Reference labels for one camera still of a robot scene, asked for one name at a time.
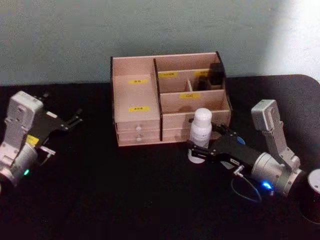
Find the black tablecloth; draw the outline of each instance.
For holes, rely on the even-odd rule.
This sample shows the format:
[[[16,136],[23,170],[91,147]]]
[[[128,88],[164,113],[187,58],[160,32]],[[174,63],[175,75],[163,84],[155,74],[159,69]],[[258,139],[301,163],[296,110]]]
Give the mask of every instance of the black tablecloth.
[[[302,168],[320,167],[316,81],[293,75],[226,83],[231,126],[248,145],[267,149],[250,109],[276,99]],[[48,110],[68,119],[81,107],[84,122],[51,137],[47,146],[56,156],[0,198],[1,239],[320,239],[320,227],[301,216],[296,202],[264,191],[262,204],[238,197],[231,173],[220,163],[191,163],[184,143],[118,148],[108,83],[0,87],[0,120],[18,90],[48,91]],[[0,138],[4,131],[1,122]]]

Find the yellow label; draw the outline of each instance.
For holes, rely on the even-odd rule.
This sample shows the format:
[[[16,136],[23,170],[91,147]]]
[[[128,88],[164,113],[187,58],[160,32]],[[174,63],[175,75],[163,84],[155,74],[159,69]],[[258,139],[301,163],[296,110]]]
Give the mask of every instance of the yellow label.
[[[176,71],[159,72],[158,76],[159,78],[173,78],[173,77],[178,77],[178,73]]]
[[[181,93],[180,98],[181,99],[199,99],[200,93]]]
[[[130,107],[129,112],[134,113],[134,112],[148,112],[150,108],[148,106],[135,106],[135,107]]]
[[[34,147],[39,142],[39,139],[34,137],[34,136],[28,135],[28,136],[26,136],[26,141],[25,142]]]
[[[130,80],[129,84],[146,84],[148,83],[148,79],[144,79],[144,80]]]
[[[208,77],[209,70],[195,71],[193,74],[195,77]]]

